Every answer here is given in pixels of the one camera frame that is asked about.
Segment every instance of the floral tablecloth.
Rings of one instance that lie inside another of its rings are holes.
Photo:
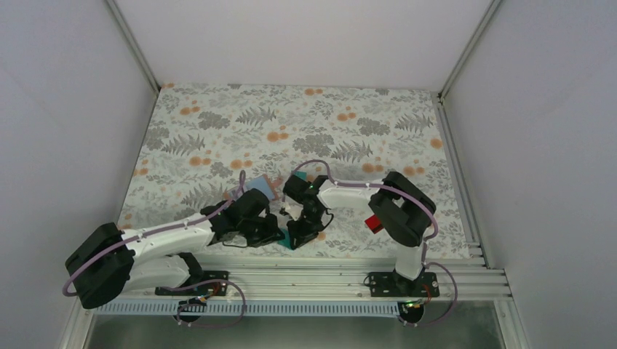
[[[431,96],[405,89],[271,85],[166,84],[156,104],[119,225],[144,228],[179,220],[222,200],[247,178],[268,175],[281,194],[292,168],[323,159],[336,178],[374,180],[405,174],[437,205],[441,233],[429,258],[469,258]],[[304,169],[324,174],[320,165]],[[271,202],[273,212],[280,201]],[[210,254],[289,257],[393,257],[385,231],[373,235],[371,213],[336,209],[319,237],[291,251],[278,244]],[[286,219],[281,219],[284,227]]]

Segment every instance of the cable clip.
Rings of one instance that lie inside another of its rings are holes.
[[[145,239],[145,238],[146,238],[146,236],[144,236],[144,235],[143,235],[143,231],[144,231],[144,230],[145,230],[145,229],[140,230],[140,231],[141,231],[141,233],[138,233],[138,234],[137,234],[137,242],[141,242],[143,239]]]

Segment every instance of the black mounting plate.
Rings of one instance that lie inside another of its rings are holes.
[[[197,284],[198,282],[214,280],[217,278],[228,280],[229,272],[221,271],[221,270],[204,270],[201,280],[197,282],[192,281],[191,284]],[[168,289],[164,289],[162,287],[157,287],[154,290],[154,294],[156,294],[157,296],[195,296],[197,297],[203,294],[208,294],[209,292],[213,292],[215,286],[216,284],[206,284],[206,285],[201,285],[197,287],[196,289],[187,289],[186,291],[179,291],[179,292],[174,292]],[[225,286],[219,285],[218,291],[216,292],[216,294],[213,294],[213,296],[227,295],[227,286],[228,285],[225,285]]]
[[[428,297],[426,285],[431,292],[431,297],[439,296],[439,284],[437,283],[437,275],[428,271],[423,272],[416,280],[402,280],[399,277],[395,280],[393,272],[373,272],[368,273],[367,286],[370,287],[370,296],[375,298],[384,297]]]

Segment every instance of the metal floor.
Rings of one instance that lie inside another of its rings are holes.
[[[427,306],[426,320],[447,302]],[[231,318],[204,317],[223,323]],[[504,348],[493,302],[461,302],[435,326],[404,328],[392,318],[246,317],[229,329],[189,329],[170,316],[95,317],[86,348]]]

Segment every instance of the white wall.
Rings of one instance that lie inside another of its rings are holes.
[[[53,348],[64,261],[118,217],[154,94],[103,1],[0,10],[0,348]]]
[[[446,97],[534,348],[617,342],[617,3],[505,1]]]
[[[441,90],[490,0],[118,0],[159,83]]]

